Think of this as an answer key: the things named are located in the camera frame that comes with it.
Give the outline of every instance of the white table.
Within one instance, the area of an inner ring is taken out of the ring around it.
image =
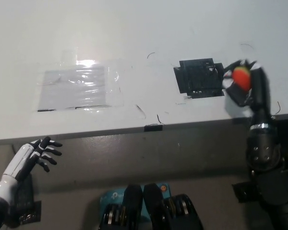
[[[122,103],[38,113],[38,68],[68,55],[120,60]],[[198,58],[260,61],[272,113],[279,102],[288,115],[288,0],[0,1],[0,144],[139,132],[157,115],[164,129],[247,115],[226,97],[179,93],[173,67]]]

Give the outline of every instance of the black tape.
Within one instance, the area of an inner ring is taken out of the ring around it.
[[[222,63],[212,58],[180,61],[174,68],[180,93],[187,93],[193,99],[224,96]]]
[[[144,132],[162,131],[163,125],[147,125],[144,126]]]
[[[56,111],[56,109],[39,109],[38,112],[50,112],[50,111]]]

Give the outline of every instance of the transparent plastic sheet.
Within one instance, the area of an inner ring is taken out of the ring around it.
[[[56,111],[123,105],[119,62],[78,60],[76,65],[44,66],[38,83],[38,111]]]

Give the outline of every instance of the white robotic hand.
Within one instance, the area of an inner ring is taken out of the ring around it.
[[[57,162],[45,152],[50,152],[57,156],[62,155],[61,152],[49,147],[49,145],[55,147],[62,146],[62,144],[51,140],[50,137],[45,137],[43,140],[40,139],[23,145],[6,168],[3,175],[9,175],[18,182],[21,182],[29,175],[36,164],[39,164],[46,172],[49,172],[49,167],[43,159],[54,165],[56,165]]]
[[[21,146],[4,171],[0,181],[0,227],[9,206],[13,203],[18,185],[26,179],[34,166],[39,164],[46,172],[49,172],[49,167],[44,160],[54,165],[57,164],[46,152],[57,156],[62,153],[49,146],[61,147],[62,144],[51,140],[50,137],[45,137]]]

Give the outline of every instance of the orange ball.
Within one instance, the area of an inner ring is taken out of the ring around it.
[[[246,67],[236,67],[232,72],[234,82],[244,91],[251,89],[251,73]]]

